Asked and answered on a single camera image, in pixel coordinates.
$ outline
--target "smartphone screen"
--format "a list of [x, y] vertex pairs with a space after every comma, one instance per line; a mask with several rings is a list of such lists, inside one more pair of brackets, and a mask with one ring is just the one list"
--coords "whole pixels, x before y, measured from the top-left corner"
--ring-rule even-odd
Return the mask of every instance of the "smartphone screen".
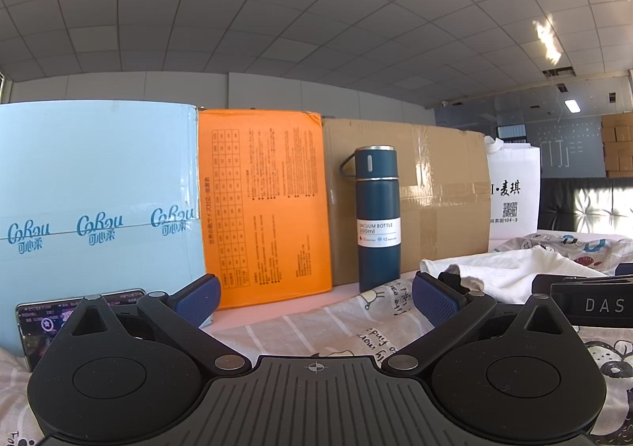
[[[134, 304], [145, 293], [141, 289], [103, 294], [109, 306]], [[15, 309], [24, 357], [33, 371], [62, 325], [78, 306], [81, 298], [18, 305]]]

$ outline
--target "blue bottle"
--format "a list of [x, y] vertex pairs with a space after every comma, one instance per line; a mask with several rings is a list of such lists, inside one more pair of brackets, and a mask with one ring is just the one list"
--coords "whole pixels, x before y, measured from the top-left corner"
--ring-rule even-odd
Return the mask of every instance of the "blue bottle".
[[356, 239], [358, 281], [365, 292], [400, 277], [400, 184], [393, 146], [363, 146], [339, 167], [354, 158], [356, 165]]

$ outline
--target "textured blue pad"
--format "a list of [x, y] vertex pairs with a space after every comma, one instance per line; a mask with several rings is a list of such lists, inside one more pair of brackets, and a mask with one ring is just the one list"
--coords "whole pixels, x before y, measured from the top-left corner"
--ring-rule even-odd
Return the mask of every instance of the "textured blue pad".
[[458, 310], [457, 302], [420, 276], [413, 279], [411, 288], [413, 304], [433, 326], [439, 326], [454, 316]]
[[210, 276], [207, 282], [179, 300], [173, 310], [192, 325], [200, 326], [218, 308], [220, 295], [220, 281]]

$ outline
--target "black leather sofa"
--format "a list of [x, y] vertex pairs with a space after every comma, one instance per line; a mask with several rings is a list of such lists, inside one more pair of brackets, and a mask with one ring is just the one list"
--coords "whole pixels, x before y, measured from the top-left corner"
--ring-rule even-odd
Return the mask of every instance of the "black leather sofa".
[[542, 178], [539, 229], [633, 237], [633, 178]]

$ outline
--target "white label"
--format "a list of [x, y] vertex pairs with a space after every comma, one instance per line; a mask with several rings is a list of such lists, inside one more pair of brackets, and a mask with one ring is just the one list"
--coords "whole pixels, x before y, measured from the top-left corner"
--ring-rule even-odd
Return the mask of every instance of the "white label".
[[358, 245], [365, 248], [388, 248], [400, 244], [400, 218], [376, 221], [356, 220]]

